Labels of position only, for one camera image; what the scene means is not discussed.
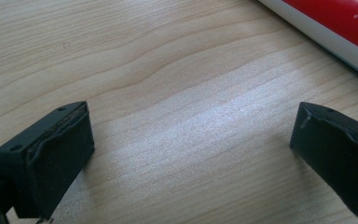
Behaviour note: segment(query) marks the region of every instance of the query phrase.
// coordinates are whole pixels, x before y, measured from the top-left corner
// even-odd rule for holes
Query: black plastic block
[[[290,147],[358,216],[358,121],[301,103]]]
[[[94,151],[86,102],[60,107],[0,147],[0,174],[19,217],[50,218]]]

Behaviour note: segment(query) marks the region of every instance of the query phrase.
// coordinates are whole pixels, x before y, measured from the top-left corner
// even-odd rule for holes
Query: light wood surface
[[[358,73],[255,0],[0,1],[0,145],[82,100],[53,223],[358,223],[288,146],[301,101],[358,119]]]

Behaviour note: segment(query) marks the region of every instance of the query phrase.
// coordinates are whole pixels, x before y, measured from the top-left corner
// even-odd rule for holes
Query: white tube
[[[358,70],[358,0],[259,1]]]

